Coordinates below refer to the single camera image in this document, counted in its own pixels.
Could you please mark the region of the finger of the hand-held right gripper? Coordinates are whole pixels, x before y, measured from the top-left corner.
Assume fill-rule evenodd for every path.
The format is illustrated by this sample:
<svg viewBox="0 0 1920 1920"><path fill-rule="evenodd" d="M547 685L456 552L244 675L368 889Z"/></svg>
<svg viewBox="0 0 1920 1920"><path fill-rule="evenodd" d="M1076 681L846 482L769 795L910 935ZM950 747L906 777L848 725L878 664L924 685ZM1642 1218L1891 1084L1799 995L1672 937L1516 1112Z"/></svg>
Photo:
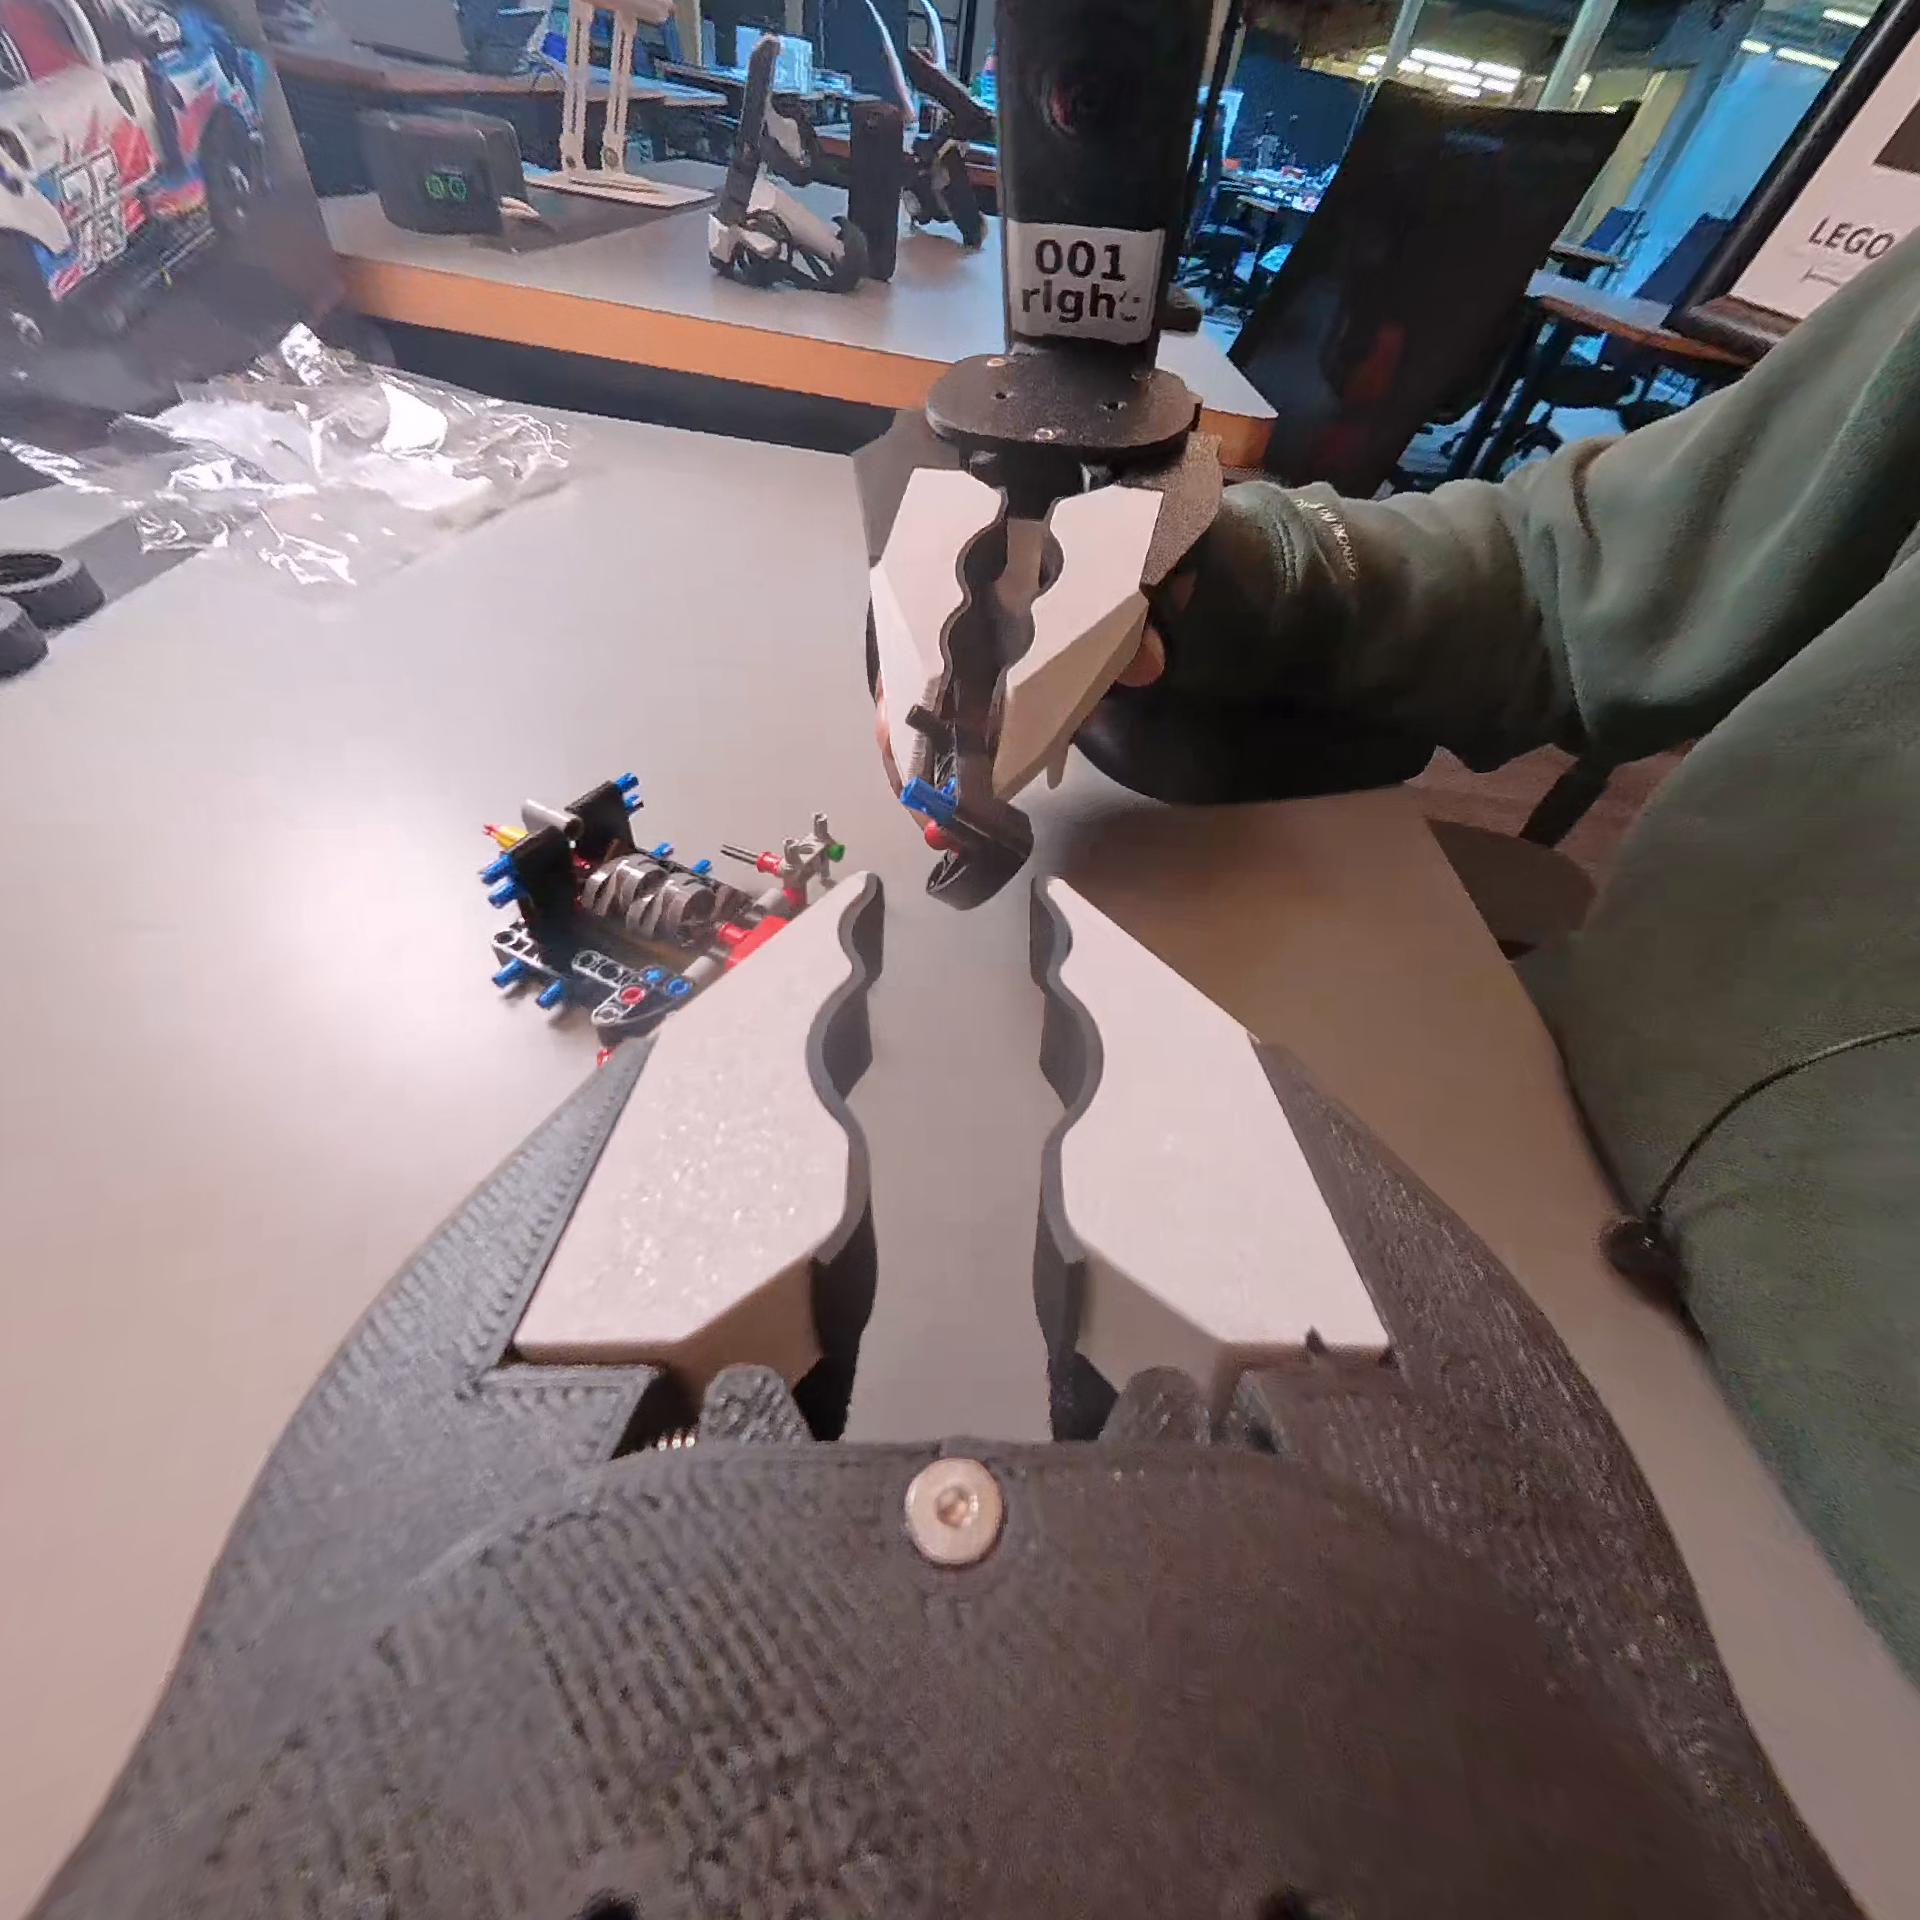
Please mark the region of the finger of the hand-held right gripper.
<svg viewBox="0 0 1920 1920"><path fill-rule="evenodd" d="M916 468L868 574L880 759L898 785L952 781L956 809L996 801L1006 560L1006 492L970 470Z"/></svg>
<svg viewBox="0 0 1920 1920"><path fill-rule="evenodd" d="M998 693L990 791L1008 803L1064 761L1068 741L1137 650L1141 576L1163 492L1078 492L1054 504L1058 570L1030 606L1030 640Z"/></svg>

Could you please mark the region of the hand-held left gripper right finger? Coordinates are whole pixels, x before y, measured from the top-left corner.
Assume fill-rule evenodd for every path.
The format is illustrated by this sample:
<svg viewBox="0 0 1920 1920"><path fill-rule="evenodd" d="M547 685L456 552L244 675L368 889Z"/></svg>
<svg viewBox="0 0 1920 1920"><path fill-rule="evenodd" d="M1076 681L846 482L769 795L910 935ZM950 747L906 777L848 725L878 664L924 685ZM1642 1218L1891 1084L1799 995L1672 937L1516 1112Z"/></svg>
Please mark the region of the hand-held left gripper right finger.
<svg viewBox="0 0 1920 1920"><path fill-rule="evenodd" d="M1030 889L1044 1140L1034 1308L1054 1423L1165 1369L1219 1419L1247 1373L1373 1381L1381 1310L1251 1030L1066 881Z"/></svg>

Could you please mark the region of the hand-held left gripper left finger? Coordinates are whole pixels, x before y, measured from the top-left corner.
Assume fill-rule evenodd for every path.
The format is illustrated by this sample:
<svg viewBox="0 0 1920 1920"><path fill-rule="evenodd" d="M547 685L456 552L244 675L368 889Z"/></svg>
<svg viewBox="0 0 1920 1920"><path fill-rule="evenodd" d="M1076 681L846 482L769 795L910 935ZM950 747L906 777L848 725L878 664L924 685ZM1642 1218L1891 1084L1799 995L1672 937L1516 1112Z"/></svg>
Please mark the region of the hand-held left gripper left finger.
<svg viewBox="0 0 1920 1920"><path fill-rule="evenodd" d="M858 871L661 1022L511 1335L527 1363L761 1365L848 1395L876 1288L868 1158L882 883Z"/></svg>

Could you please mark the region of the black lego beam subassembly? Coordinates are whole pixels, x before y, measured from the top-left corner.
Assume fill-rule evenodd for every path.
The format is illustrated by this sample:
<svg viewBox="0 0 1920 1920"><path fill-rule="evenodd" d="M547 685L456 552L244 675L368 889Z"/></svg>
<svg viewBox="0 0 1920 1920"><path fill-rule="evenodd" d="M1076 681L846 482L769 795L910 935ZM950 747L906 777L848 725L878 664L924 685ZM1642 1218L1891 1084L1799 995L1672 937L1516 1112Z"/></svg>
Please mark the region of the black lego beam subassembly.
<svg viewBox="0 0 1920 1920"><path fill-rule="evenodd" d="M1032 823L996 793L982 725L924 705L906 707L904 725L916 751L908 759L914 771L898 781L898 803L936 853L924 891L972 909L1020 873L1034 851Z"/></svg>

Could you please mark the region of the lego chassis assembly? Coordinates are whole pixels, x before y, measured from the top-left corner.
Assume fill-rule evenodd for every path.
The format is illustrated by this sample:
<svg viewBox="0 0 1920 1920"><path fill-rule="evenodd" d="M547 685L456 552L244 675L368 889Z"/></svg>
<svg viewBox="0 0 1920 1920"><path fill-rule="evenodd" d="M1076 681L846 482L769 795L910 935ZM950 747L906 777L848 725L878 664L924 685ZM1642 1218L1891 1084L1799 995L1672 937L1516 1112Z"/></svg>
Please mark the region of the lego chassis assembly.
<svg viewBox="0 0 1920 1920"><path fill-rule="evenodd" d="M641 783L623 773L563 805L525 801L484 825L478 871L491 927L491 989L577 1018L603 1060L653 1034L828 891L846 851L826 817L769 849L681 859L643 845Z"/></svg>

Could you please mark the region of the person's right forearm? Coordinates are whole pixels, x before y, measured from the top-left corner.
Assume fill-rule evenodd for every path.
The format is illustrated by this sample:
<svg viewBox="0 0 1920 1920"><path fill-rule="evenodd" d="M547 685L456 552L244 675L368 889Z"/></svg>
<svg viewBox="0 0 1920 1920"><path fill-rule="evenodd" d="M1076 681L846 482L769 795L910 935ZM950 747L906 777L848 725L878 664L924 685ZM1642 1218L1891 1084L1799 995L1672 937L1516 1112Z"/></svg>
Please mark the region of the person's right forearm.
<svg viewBox="0 0 1920 1920"><path fill-rule="evenodd" d="M1161 598L1157 691L1279 699L1474 767L1638 757L1781 677L1915 707L1917 255L1728 388L1502 482L1229 488Z"/></svg>

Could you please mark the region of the lego set box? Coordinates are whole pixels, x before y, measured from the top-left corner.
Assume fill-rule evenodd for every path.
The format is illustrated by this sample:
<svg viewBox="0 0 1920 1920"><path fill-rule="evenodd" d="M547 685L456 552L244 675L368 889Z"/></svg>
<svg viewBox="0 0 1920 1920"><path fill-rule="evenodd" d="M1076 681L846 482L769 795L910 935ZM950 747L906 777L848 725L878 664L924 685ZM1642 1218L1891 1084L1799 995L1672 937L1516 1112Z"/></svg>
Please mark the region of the lego set box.
<svg viewBox="0 0 1920 1920"><path fill-rule="evenodd" d="M5 408L143 412L340 301L274 10L1 6Z"/></svg>

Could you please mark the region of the person's right hand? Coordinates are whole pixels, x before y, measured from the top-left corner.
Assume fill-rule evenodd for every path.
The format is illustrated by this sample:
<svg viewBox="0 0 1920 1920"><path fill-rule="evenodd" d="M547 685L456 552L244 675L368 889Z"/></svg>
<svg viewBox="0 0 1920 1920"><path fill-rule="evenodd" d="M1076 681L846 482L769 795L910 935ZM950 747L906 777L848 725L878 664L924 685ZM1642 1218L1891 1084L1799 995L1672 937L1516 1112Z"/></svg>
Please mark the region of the person's right hand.
<svg viewBox="0 0 1920 1920"><path fill-rule="evenodd" d="M1139 689L1163 677L1167 660L1177 652L1179 634L1187 626L1193 588L1195 576L1177 572L1147 598L1135 650L1116 672L1116 687Z"/></svg>

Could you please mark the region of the black white device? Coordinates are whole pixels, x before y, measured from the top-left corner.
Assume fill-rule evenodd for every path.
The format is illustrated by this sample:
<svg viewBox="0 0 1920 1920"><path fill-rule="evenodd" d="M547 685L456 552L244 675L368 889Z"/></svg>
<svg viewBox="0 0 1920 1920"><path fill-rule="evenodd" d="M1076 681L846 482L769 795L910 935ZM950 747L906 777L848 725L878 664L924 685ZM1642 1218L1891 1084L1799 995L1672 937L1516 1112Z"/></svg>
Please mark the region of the black white device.
<svg viewBox="0 0 1920 1920"><path fill-rule="evenodd" d="M894 273L900 219L948 225L966 251L986 239L968 147L994 137L994 117L918 51L898 59L906 103L930 105L926 127L908 131L916 115L876 97L850 103L848 217L862 239L864 275L874 279Z"/></svg>
<svg viewBox="0 0 1920 1920"><path fill-rule="evenodd" d="M866 245L848 215L826 225L785 185L820 175L822 149L803 107L773 89L779 35L755 39L725 179L707 215L707 259L747 285L848 293L868 275Z"/></svg>

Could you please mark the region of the white wooden stand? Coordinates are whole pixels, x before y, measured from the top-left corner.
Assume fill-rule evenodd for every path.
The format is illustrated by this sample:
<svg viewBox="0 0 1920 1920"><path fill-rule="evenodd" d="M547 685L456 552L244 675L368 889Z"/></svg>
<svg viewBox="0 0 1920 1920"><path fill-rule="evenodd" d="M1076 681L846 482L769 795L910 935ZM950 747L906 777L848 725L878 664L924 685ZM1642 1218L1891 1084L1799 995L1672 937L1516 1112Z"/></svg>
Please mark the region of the white wooden stand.
<svg viewBox="0 0 1920 1920"><path fill-rule="evenodd" d="M587 161L587 95L591 87L589 35L595 20L605 20L607 71L601 99L595 163ZM565 2L559 71L559 133L555 169L527 167L527 189L543 189L575 199L617 207L667 211L701 205L709 193L699 187L655 181L627 167L627 131L635 95L635 35L639 28L699 30L697 4L681 2Z"/></svg>

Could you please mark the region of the person's green sweatshirt torso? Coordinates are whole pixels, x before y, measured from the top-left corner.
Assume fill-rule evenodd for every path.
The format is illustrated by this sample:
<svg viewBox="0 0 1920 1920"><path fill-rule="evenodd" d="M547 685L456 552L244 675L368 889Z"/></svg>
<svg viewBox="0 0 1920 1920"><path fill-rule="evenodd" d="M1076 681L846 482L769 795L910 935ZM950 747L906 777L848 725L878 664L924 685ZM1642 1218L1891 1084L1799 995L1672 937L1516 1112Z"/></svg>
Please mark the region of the person's green sweatshirt torso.
<svg viewBox="0 0 1920 1920"><path fill-rule="evenodd" d="M1915 1676L1915 721L1760 723L1644 803L1530 965L1716 1379Z"/></svg>

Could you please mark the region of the black box green lights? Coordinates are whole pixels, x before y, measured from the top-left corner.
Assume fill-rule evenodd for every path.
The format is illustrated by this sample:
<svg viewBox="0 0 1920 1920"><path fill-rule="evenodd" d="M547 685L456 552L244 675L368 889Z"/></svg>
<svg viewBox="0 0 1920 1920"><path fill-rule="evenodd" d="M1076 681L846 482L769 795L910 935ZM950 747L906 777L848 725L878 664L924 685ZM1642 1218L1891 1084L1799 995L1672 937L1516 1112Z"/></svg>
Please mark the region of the black box green lights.
<svg viewBox="0 0 1920 1920"><path fill-rule="evenodd" d="M511 121L470 109L360 109L356 135L382 213L420 233L503 233L531 213Z"/></svg>

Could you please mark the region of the crumpled clear plastic bag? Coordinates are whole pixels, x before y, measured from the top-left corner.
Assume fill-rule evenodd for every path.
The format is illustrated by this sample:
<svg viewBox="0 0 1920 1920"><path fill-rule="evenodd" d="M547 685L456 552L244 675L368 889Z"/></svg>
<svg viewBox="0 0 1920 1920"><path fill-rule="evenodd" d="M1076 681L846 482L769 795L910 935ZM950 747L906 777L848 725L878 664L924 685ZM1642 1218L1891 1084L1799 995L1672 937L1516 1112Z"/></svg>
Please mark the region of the crumpled clear plastic bag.
<svg viewBox="0 0 1920 1920"><path fill-rule="evenodd" d="M581 472L569 428L290 329L155 416L3 424L27 478L109 508L141 560L232 554L286 586L358 588L493 530Z"/></svg>

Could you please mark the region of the framed white poster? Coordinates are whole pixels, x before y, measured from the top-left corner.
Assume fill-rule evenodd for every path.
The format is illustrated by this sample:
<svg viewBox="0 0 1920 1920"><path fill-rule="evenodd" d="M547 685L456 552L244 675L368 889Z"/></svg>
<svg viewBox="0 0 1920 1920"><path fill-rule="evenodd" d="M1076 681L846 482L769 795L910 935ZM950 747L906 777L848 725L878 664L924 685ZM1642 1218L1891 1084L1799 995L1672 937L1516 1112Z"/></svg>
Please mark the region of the framed white poster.
<svg viewBox="0 0 1920 1920"><path fill-rule="evenodd" d="M1879 6L1666 331L1752 362L1917 227L1917 6Z"/></svg>

